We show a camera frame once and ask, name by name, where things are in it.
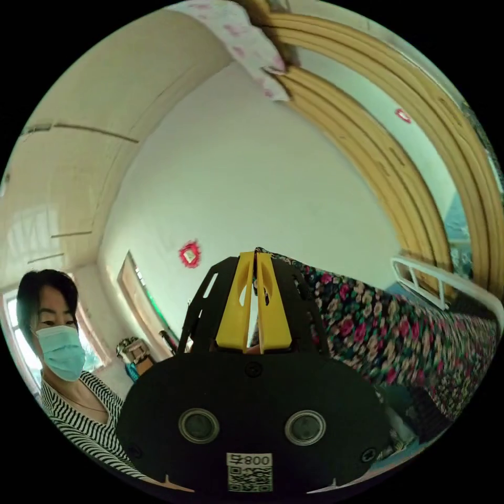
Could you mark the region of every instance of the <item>black and white striped top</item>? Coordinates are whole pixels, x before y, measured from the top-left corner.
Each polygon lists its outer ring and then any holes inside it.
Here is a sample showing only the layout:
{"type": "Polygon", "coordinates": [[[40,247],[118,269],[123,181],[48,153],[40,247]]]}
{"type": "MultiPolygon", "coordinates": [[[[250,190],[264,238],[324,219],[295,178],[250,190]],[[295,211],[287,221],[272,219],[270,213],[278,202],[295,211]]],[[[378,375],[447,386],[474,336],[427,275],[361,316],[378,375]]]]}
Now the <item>black and white striped top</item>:
{"type": "Polygon", "coordinates": [[[42,380],[42,405],[49,418],[67,439],[86,454],[133,478],[145,477],[133,467],[116,437],[115,428],[123,400],[91,373],[83,371],[80,380],[105,406],[109,414],[107,424],[91,420],[74,409],[42,380]]]}

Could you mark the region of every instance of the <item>sticker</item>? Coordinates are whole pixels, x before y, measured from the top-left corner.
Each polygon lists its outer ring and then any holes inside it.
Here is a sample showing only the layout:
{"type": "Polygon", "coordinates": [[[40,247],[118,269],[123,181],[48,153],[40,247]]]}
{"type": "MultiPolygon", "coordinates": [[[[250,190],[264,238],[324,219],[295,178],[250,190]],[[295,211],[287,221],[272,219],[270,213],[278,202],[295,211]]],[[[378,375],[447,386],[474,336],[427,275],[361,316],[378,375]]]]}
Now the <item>sticker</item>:
{"type": "Polygon", "coordinates": [[[402,119],[404,122],[411,124],[411,117],[403,109],[397,109],[395,111],[395,115],[399,117],[399,119],[402,119]]]}
{"type": "Polygon", "coordinates": [[[227,453],[227,487],[230,492],[272,492],[271,453],[227,453]]]}
{"type": "Polygon", "coordinates": [[[189,241],[179,251],[178,255],[186,268],[196,268],[201,261],[201,251],[197,241],[189,241]]]}

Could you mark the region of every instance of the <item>face mask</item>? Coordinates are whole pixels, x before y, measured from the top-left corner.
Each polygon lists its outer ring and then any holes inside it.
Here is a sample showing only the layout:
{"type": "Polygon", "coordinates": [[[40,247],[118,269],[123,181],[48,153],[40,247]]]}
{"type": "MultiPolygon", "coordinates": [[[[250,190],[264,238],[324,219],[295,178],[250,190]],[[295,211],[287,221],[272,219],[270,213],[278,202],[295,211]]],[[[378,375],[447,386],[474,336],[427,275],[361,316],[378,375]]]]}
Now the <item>face mask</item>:
{"type": "Polygon", "coordinates": [[[38,341],[49,369],[67,382],[79,379],[86,354],[74,327],[56,325],[37,331],[38,341]]]}

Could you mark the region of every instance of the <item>bolt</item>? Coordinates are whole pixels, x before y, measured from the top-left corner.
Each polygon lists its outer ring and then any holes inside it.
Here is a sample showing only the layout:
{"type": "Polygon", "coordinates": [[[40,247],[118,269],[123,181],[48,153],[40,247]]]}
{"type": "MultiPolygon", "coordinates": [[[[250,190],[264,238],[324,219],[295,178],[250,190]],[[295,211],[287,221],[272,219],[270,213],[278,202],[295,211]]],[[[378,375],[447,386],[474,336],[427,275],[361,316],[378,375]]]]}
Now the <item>bolt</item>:
{"type": "Polygon", "coordinates": [[[263,372],[263,367],[258,362],[249,362],[245,366],[245,374],[250,378],[257,378],[263,372]]]}

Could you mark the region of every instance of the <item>red paper decoration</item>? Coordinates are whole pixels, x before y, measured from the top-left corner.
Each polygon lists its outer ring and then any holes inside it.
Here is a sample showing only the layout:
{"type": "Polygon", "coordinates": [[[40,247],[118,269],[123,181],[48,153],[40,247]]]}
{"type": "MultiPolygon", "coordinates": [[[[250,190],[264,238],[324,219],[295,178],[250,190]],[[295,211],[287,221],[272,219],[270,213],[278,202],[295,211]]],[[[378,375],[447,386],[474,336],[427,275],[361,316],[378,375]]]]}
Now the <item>red paper decoration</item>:
{"type": "Polygon", "coordinates": [[[188,241],[179,251],[178,255],[186,268],[196,268],[201,261],[200,246],[196,240],[188,241]]]}
{"type": "Polygon", "coordinates": [[[395,115],[399,117],[399,119],[402,119],[404,122],[411,124],[411,117],[403,109],[397,109],[395,111],[395,115]]]}

